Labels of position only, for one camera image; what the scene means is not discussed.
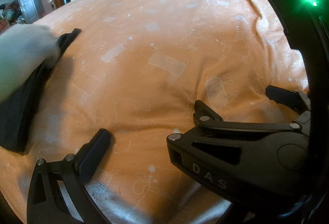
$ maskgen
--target gloved hand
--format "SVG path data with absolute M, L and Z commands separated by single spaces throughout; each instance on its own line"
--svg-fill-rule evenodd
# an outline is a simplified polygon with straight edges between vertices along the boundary
M 60 56 L 48 27 L 17 24 L 0 35 L 0 102 L 19 88 L 44 62 L 52 68 Z

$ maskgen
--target hand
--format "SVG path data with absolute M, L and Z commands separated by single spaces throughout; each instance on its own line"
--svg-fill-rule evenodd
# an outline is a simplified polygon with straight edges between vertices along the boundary
M 0 102 L 44 62 L 52 68 L 60 56 L 48 27 L 17 24 L 0 35 Z

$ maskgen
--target black folded cloth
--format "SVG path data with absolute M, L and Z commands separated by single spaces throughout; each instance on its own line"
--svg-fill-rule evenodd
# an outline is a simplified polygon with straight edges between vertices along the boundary
M 75 28 L 58 38 L 61 56 L 80 33 L 81 29 Z M 0 146 L 14 152 L 25 150 L 32 119 L 52 70 L 42 63 L 19 89 L 0 104 Z

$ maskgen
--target silver screw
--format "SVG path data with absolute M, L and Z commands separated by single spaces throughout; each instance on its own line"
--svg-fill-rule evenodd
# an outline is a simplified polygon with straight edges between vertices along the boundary
M 173 133 L 168 136 L 169 140 L 178 140 L 181 137 L 180 133 Z
M 297 124 L 297 123 L 290 123 L 289 126 L 293 129 L 299 129 L 300 128 L 300 125 Z
M 42 165 L 43 164 L 43 162 L 44 162 L 44 159 L 39 159 L 38 161 L 37 161 L 37 165 Z
M 73 158 L 74 158 L 74 154 L 68 154 L 67 156 L 65 156 L 66 161 L 71 161 Z
M 209 119 L 210 119 L 209 116 L 201 116 L 201 117 L 200 117 L 200 120 L 201 120 L 201 121 L 207 121 L 207 120 L 209 120 Z

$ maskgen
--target mattress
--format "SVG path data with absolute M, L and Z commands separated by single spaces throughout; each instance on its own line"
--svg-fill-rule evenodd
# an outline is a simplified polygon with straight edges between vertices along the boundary
M 82 33 L 47 83 L 26 152 L 0 148 L 0 190 L 24 223 L 37 159 L 62 160 L 99 128 L 116 142 L 86 188 L 112 223 L 215 223 L 229 202 L 170 163 L 166 137 L 194 126 L 195 100 L 224 121 L 289 122 L 296 113 L 266 86 L 308 89 L 267 0 L 77 0 L 36 24 Z

